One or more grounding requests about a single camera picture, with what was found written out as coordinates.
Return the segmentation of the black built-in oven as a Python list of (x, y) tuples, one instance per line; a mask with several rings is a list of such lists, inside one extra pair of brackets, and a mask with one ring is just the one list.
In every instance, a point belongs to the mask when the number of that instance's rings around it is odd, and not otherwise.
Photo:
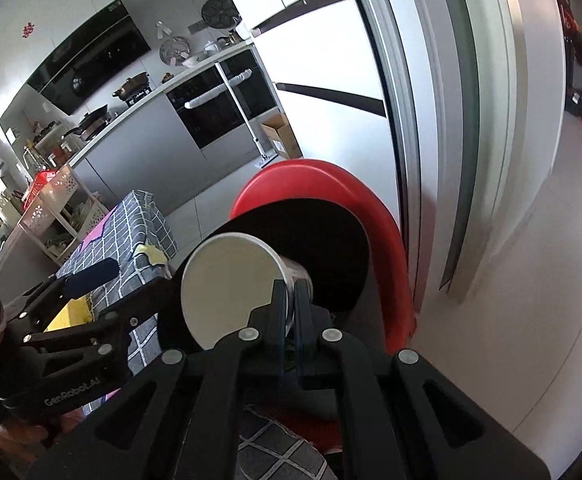
[(242, 108), (254, 119), (277, 106), (267, 79), (251, 50), (219, 63), (239, 105), (215, 64), (166, 93), (167, 99), (198, 148), (206, 148), (233, 129), (244, 125)]

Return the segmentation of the white refrigerator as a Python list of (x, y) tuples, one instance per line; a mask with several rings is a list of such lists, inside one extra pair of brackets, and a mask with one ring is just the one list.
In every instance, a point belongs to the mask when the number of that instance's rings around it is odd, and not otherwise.
[(304, 157), (338, 165), (399, 212), (376, 57), (355, 0), (233, 0)]

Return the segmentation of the black pot on stove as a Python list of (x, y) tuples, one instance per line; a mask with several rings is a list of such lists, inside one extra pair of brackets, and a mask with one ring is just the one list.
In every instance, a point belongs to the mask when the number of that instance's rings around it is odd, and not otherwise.
[(147, 72), (127, 78), (126, 81), (112, 93), (113, 98), (120, 99), (128, 107), (141, 100), (151, 92), (150, 80)]

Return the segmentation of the white paper cup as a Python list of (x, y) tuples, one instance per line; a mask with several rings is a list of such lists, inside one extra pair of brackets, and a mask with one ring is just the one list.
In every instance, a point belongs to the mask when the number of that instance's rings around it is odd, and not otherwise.
[(180, 284), (182, 315), (194, 341), (210, 350), (245, 327), (254, 309), (270, 303), (277, 280), (292, 292), (297, 281), (312, 279), (304, 266), (253, 235), (211, 236), (192, 252)]

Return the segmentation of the red plastic stool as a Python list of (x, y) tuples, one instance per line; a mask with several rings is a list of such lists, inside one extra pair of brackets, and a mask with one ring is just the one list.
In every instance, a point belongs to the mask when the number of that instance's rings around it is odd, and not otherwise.
[(255, 341), (221, 339), (220, 353), (233, 360), (230, 384), (281, 382), (290, 332), (300, 386), (331, 388), (338, 400), (340, 426), (317, 429), (319, 442), (339, 440), (350, 460), (398, 460), (383, 388), (416, 317), (391, 213), (343, 168), (287, 160), (248, 182), (219, 231), (248, 235), (308, 273), (296, 286), (266, 286), (274, 298), (251, 315)]

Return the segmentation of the red basket on trolley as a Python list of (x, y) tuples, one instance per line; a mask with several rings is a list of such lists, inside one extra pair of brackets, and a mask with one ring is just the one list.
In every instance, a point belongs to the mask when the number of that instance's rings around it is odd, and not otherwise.
[(56, 170), (44, 170), (36, 174), (33, 182), (29, 185), (26, 193), (23, 195), (22, 201), (24, 209), (27, 209), (30, 204), (33, 203), (39, 192), (53, 180), (57, 173)]

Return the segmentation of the cardboard box on floor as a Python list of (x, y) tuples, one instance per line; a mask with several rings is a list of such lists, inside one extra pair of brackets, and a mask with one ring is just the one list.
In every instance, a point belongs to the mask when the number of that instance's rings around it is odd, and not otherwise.
[(298, 159), (303, 157), (294, 131), (285, 114), (275, 114), (264, 122), (262, 128), (266, 137), (278, 155), (285, 159)]

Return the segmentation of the black range hood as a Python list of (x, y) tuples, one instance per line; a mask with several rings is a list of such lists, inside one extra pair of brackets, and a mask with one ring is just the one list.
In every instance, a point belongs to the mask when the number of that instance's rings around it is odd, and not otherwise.
[(70, 115), (149, 50), (126, 6), (115, 0), (56, 47), (27, 84)]

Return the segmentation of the beige storage trolley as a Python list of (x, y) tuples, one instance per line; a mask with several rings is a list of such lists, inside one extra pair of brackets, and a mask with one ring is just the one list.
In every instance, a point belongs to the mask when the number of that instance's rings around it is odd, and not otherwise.
[(108, 214), (100, 200), (65, 164), (24, 209), (22, 231), (56, 266), (62, 266)]

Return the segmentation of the black trash bin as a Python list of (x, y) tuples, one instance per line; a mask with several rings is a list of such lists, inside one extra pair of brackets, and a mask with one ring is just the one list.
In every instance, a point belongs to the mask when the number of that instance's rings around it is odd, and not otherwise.
[(282, 305), (284, 333), (256, 351), (259, 363), (274, 368), (257, 382), (256, 399), (292, 418), (336, 412), (334, 392), (300, 388), (294, 360), (281, 356), (294, 344), (297, 299), (370, 348), (386, 348), (367, 234), (350, 211), (325, 200), (282, 200), (227, 221), (182, 260), (167, 295), (158, 341), (186, 357), (181, 400), (198, 398), (215, 344), (273, 302)]

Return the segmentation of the black wok on stove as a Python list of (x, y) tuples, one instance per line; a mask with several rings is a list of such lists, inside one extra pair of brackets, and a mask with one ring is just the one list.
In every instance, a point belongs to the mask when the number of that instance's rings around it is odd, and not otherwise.
[(92, 136), (95, 136), (106, 127), (109, 121), (110, 114), (108, 114), (108, 106), (103, 105), (93, 112), (85, 114), (80, 123), (75, 128), (68, 130), (65, 136), (76, 134), (83, 141), (88, 141)]

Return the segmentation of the yellow sponge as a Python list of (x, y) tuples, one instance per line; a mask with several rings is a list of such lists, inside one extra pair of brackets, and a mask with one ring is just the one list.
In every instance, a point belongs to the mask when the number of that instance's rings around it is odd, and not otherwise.
[(87, 296), (70, 300), (44, 330), (46, 333), (64, 330), (93, 321), (90, 300)]

